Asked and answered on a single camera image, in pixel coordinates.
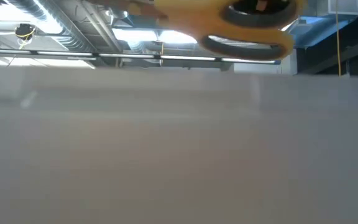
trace ductwork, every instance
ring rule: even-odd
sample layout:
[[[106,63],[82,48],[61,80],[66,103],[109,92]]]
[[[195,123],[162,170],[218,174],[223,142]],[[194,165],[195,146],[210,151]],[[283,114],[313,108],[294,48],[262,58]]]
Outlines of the ductwork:
[[[62,28],[60,34],[65,35],[65,37],[54,37],[53,39],[62,44],[69,51],[94,52],[96,50],[53,0],[4,1],[8,4],[12,4],[24,13],[31,14],[43,25],[54,26],[57,28],[60,26]]]
[[[131,27],[134,27],[134,23],[130,19],[127,11],[122,11],[119,9],[112,9],[112,8],[109,8],[109,10],[110,10],[110,15],[111,15],[111,24],[110,25],[113,25],[114,22],[117,22],[118,20],[122,20],[123,22],[130,25]]]
[[[156,52],[147,49],[143,42],[128,41],[127,43],[129,45],[129,48],[131,48],[132,52],[134,52],[135,54],[147,54],[147,55],[157,54]],[[144,60],[150,63],[160,63],[160,60],[155,60],[155,59],[144,59]]]

